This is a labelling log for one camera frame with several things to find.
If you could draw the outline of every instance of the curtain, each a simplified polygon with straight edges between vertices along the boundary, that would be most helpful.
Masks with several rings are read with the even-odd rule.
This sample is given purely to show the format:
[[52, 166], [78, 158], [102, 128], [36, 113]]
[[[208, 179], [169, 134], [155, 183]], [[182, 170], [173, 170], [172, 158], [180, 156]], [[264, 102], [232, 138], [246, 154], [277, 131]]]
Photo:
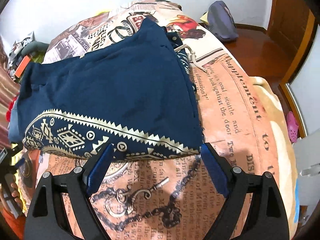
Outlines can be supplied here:
[[14, 83], [6, 72], [8, 57], [4, 52], [0, 38], [0, 149], [10, 147], [8, 140], [8, 122], [5, 114], [12, 99], [19, 92], [19, 85]]

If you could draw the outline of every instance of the pink shoe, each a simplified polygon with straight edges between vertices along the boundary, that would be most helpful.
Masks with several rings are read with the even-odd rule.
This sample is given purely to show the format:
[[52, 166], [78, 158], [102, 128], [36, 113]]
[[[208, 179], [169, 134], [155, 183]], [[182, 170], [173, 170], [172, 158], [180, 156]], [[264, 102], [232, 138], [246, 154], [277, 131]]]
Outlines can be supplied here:
[[297, 142], [299, 125], [291, 111], [287, 114], [287, 127], [290, 141], [292, 143]]

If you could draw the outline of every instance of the silver screw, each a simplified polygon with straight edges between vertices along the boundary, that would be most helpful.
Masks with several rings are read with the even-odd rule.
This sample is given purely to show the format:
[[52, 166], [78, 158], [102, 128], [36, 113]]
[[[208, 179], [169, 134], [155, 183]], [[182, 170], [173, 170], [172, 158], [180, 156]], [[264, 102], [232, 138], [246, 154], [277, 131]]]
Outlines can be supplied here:
[[269, 171], [266, 171], [266, 173], [264, 174], [267, 178], [271, 179], [272, 178], [272, 174]]
[[50, 176], [50, 172], [46, 171], [44, 174], [42, 174], [42, 177], [47, 178]]
[[73, 170], [74, 173], [79, 173], [82, 171], [81, 167], [75, 167], [75, 169]]
[[241, 173], [241, 168], [239, 168], [239, 167], [237, 167], [237, 166], [236, 166], [236, 167], [233, 167], [232, 170], [233, 170], [234, 173]]

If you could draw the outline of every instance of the drawstring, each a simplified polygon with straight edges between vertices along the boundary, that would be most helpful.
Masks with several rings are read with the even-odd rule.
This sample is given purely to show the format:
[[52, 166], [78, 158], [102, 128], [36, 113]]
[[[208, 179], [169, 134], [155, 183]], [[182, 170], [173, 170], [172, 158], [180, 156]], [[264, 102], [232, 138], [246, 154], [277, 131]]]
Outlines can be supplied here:
[[207, 73], [207, 70], [201, 66], [199, 66], [196, 62], [196, 53], [187, 45], [187, 44], [183, 44], [179, 47], [177, 47], [176, 49], [174, 49], [174, 52], [179, 52], [180, 50], [184, 49], [184, 48], [187, 48], [189, 51], [190, 51], [190, 54], [191, 54], [191, 60], [192, 60], [192, 63], [199, 69], [201, 69], [202, 71], [206, 72]]

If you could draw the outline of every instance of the bed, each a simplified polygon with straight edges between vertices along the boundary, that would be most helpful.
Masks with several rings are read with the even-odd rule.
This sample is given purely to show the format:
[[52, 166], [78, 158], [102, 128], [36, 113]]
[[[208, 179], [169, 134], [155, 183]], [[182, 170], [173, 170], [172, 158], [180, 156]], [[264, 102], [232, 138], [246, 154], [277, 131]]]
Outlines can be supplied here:
[[[186, 16], [178, 4], [163, 0], [134, 1], [116, 10], [83, 20], [52, 40], [44, 64], [112, 45], [139, 30], [149, 18], [177, 31], [196, 54], [190, 78], [205, 142], [251, 174], [270, 171], [280, 188], [290, 237], [299, 215], [297, 171], [281, 104], [268, 83], [249, 77], [213, 34]], [[45, 171], [70, 172], [86, 160], [40, 154], [36, 181]], [[20, 182], [27, 207], [31, 194]], [[202, 239], [217, 217], [224, 198], [218, 194], [199, 155], [158, 160], [152, 151], [113, 163], [91, 203], [109, 236], [116, 239]], [[82, 237], [70, 201], [64, 195], [73, 233]], [[247, 196], [233, 237], [241, 233], [250, 196]]]

